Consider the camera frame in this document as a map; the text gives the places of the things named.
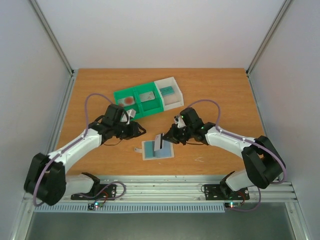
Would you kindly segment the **white card magnetic stripe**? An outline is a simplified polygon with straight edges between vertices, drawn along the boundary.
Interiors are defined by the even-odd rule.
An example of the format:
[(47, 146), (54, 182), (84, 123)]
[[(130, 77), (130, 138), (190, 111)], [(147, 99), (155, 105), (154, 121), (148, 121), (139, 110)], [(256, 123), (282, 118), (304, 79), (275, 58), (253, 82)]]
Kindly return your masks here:
[(163, 133), (160, 133), (158, 135), (155, 136), (155, 139), (154, 139), (154, 147), (153, 147), (153, 150), (155, 152), (161, 150), (163, 148), (163, 145), (164, 145), (164, 134)]

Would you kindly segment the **right controller board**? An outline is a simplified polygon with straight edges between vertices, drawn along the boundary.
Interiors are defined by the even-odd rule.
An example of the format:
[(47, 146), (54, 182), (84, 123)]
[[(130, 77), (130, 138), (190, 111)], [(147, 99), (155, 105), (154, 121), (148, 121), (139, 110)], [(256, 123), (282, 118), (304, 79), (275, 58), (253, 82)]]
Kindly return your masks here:
[(241, 206), (242, 206), (242, 203), (241, 203), (241, 202), (233, 202), (233, 201), (231, 201), (231, 202), (226, 202), (226, 203), (224, 204), (224, 206), (225, 206), (226, 208), (229, 208), (229, 209), (235, 209), (235, 208), (241, 207)]

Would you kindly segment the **left aluminium corner post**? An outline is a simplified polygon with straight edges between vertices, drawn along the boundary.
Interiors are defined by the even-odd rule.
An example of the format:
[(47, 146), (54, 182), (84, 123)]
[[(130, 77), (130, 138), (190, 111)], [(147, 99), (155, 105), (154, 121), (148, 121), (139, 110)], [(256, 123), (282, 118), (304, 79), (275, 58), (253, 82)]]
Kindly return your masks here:
[(58, 39), (56, 38), (47, 18), (45, 17), (39, 3), (37, 0), (28, 0), (28, 3), (30, 4), (30, 6), (32, 7), (35, 15), (37, 16), (40, 24), (42, 25), (44, 31), (46, 32), (49, 40), (51, 41), (51, 43), (53, 44), (55, 50), (57, 51), (60, 59), (62, 60), (67, 72), (69, 73), (70, 76), (73, 76), (74, 74), (74, 70), (71, 67), (70, 62), (68, 61), (61, 45), (58, 42)]

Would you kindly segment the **card with red circle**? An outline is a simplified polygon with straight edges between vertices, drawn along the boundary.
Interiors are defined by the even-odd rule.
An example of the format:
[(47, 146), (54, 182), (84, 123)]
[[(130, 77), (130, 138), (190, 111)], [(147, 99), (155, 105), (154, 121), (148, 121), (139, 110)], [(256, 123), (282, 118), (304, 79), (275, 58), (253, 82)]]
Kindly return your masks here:
[(128, 107), (134, 105), (135, 98), (133, 96), (127, 96), (117, 100), (117, 104), (121, 107)]

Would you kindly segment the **aluminium rail frame front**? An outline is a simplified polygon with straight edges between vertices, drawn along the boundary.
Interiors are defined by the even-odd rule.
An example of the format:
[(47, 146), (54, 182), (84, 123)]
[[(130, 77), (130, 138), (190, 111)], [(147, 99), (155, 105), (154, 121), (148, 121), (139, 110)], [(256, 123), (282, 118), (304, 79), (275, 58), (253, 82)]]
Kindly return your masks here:
[[(201, 186), (218, 184), (223, 175), (98, 175), (102, 184), (120, 181), (126, 185), (124, 196), (117, 202), (140, 203), (179, 203), (204, 202)], [(291, 182), (271, 184), (261, 189), (261, 203), (298, 202)], [(249, 187), (249, 200), (256, 203), (259, 193), (256, 187)]]

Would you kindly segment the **grey card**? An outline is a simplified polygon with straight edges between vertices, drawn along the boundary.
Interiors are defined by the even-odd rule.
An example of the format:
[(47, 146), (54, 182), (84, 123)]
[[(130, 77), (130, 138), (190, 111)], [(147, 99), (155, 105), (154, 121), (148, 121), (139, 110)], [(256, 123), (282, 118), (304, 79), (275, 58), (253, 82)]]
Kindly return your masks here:
[(155, 100), (156, 97), (153, 91), (148, 91), (148, 92), (141, 93), (139, 95), (139, 99), (143, 103), (143, 102)]

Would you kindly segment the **left controller board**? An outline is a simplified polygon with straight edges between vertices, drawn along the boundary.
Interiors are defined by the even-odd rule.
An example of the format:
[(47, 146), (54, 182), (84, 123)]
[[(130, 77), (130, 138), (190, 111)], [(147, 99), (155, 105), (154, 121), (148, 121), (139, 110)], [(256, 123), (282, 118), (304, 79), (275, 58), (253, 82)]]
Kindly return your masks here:
[(87, 210), (88, 211), (95, 211), (99, 208), (102, 208), (103, 206), (104, 206), (104, 204), (102, 202), (89, 203), (87, 205)]

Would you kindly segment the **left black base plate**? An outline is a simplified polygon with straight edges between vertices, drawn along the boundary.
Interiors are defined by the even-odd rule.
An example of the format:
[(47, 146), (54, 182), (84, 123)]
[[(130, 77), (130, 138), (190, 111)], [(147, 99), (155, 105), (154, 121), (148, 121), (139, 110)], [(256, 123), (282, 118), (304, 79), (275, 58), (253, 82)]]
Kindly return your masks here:
[(102, 184), (98, 188), (99, 194), (96, 196), (93, 196), (91, 193), (82, 193), (82, 194), (73, 194), (71, 195), (70, 199), (73, 201), (95, 201), (99, 199), (105, 199), (107, 198), (114, 198), (117, 193), (117, 185), (116, 184)]

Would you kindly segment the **green bin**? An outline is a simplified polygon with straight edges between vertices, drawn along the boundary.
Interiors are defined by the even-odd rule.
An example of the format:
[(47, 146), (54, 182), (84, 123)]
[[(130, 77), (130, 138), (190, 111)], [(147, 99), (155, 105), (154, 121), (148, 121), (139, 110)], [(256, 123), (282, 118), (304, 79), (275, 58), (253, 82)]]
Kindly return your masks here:
[(138, 92), (135, 87), (129, 87), (126, 89), (118, 90), (113, 93), (115, 103), (121, 107), (124, 107), (126, 111), (135, 110), (134, 119), (141, 119), (143, 115), (142, 103), (140, 101)]
[(136, 119), (164, 111), (163, 101), (154, 82), (136, 85), (133, 92), (138, 107)]

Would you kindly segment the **beige card holder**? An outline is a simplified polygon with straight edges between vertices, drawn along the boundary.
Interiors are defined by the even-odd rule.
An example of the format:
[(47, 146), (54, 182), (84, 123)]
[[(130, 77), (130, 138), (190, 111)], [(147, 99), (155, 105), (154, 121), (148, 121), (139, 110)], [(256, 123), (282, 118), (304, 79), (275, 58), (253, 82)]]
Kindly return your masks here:
[(163, 148), (159, 151), (155, 151), (155, 158), (145, 159), (144, 142), (146, 142), (146, 141), (142, 142), (142, 148), (137, 148), (137, 147), (134, 148), (134, 151), (136, 153), (142, 154), (143, 161), (168, 159), (168, 158), (173, 158), (175, 156), (173, 144), (168, 141), (163, 141)]

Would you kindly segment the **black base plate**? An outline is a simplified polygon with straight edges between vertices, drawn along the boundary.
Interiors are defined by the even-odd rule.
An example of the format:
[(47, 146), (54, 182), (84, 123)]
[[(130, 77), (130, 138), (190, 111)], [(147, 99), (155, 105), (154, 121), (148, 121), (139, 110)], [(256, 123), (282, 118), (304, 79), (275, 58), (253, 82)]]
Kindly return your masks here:
[(225, 201), (242, 201), (249, 200), (249, 190), (241, 188), (237, 192), (232, 192), (229, 196), (224, 196), (219, 184), (204, 184), (200, 187), (206, 201), (225, 200)]
[(117, 185), (116, 184), (102, 184), (98, 188), (99, 194), (96, 196), (93, 196), (91, 193), (82, 193), (82, 194), (73, 194), (71, 195), (70, 199), (73, 201), (95, 201), (99, 199), (105, 199), (107, 198), (114, 198), (117, 193)]

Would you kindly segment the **right aluminium corner post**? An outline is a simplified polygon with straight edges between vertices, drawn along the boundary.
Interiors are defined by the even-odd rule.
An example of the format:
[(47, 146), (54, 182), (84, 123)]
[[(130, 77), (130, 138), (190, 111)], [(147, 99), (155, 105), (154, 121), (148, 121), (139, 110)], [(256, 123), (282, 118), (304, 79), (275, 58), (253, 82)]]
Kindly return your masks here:
[(270, 27), (268, 28), (262, 42), (260, 43), (252, 61), (250, 62), (246, 72), (246, 76), (249, 78), (251, 73), (253, 72), (254, 68), (256, 67), (259, 59), (263, 55), (264, 51), (266, 50), (268, 44), (270, 43), (271, 39), (273, 38), (274, 34), (276, 33), (278, 27), (280, 26), (283, 18), (285, 17), (287, 11), (289, 10), (290, 6), (292, 5), (293, 0), (284, 0), (281, 4), (277, 14), (275, 15)]

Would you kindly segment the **middle green bin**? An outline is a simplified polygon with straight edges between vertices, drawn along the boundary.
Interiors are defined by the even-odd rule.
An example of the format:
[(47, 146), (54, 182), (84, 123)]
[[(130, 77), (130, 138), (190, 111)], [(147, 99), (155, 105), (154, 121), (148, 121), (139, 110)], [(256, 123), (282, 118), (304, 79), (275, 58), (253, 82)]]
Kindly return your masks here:
[(136, 119), (164, 111), (163, 101), (154, 82), (136, 85), (133, 92), (138, 107)]

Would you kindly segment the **teal card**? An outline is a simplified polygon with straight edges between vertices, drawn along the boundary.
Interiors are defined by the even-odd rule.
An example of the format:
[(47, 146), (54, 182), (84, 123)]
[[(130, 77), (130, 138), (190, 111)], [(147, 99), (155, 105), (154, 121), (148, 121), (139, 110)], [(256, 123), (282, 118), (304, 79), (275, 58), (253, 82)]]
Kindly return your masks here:
[(172, 94), (175, 93), (175, 91), (174, 91), (172, 86), (162, 87), (162, 88), (159, 89), (159, 91), (160, 91), (160, 93), (161, 93), (161, 95), (163, 97), (169, 96), (169, 95), (172, 95)]
[(146, 160), (153, 159), (156, 157), (154, 147), (155, 147), (154, 141), (145, 141), (144, 142), (144, 158)]

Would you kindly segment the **white bin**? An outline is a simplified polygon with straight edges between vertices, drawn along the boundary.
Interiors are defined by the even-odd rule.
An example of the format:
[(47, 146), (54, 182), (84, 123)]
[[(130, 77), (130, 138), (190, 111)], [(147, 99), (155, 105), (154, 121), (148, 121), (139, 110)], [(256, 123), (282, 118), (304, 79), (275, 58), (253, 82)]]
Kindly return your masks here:
[(154, 84), (160, 95), (164, 111), (183, 107), (185, 105), (183, 94), (173, 76), (156, 80), (154, 81)]

